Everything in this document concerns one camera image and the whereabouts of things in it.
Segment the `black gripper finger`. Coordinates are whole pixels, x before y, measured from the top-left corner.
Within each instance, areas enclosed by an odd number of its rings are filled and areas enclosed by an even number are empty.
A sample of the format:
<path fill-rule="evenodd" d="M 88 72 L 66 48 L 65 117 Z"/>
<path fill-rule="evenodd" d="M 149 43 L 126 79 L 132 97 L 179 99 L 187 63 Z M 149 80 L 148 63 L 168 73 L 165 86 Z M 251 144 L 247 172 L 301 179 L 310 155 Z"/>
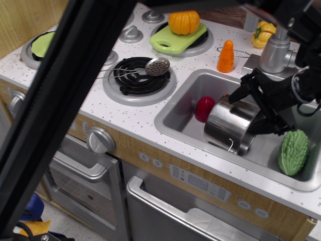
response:
<path fill-rule="evenodd" d="M 233 104 L 241 99 L 246 98 L 248 95 L 251 94 L 251 88 L 249 85 L 241 85 L 237 88 L 230 96 L 228 97 L 229 103 Z"/>
<path fill-rule="evenodd" d="M 249 127 L 249 133 L 254 135 L 265 135 L 274 133 L 275 121 L 267 117 L 257 120 Z"/>

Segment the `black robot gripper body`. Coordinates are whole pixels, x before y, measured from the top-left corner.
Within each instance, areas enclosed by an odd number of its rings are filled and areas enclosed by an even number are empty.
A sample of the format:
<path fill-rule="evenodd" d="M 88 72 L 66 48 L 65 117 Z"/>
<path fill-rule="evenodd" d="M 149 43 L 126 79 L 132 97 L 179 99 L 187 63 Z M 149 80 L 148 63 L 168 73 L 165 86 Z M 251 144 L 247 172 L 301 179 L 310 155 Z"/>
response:
<path fill-rule="evenodd" d="M 296 131 L 297 124 L 292 107 L 306 102 L 299 95 L 297 88 L 301 76 L 305 71 L 288 77 L 282 81 L 271 80 L 259 69 L 241 78 L 241 85 L 249 85 L 251 96 L 267 117 L 275 121 L 275 130 L 272 134 L 283 135 L 288 131 Z"/>

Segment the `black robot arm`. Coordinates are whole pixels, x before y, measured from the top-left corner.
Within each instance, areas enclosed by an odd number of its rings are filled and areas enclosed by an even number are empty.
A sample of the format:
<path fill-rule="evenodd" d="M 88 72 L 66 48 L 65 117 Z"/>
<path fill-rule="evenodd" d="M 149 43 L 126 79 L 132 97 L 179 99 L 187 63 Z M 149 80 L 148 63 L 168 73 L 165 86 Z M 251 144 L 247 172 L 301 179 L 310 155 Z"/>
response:
<path fill-rule="evenodd" d="M 240 6 L 285 28 L 300 43 L 295 63 L 303 69 L 301 72 L 276 82 L 255 68 L 241 78 L 240 87 L 230 94 L 230 103 L 251 95 L 263 111 L 264 119 L 255 122 L 250 133 L 282 135 L 295 131 L 291 108 L 313 100 L 320 103 L 320 12 L 311 1 L 143 1 L 143 4 L 164 13 Z"/>

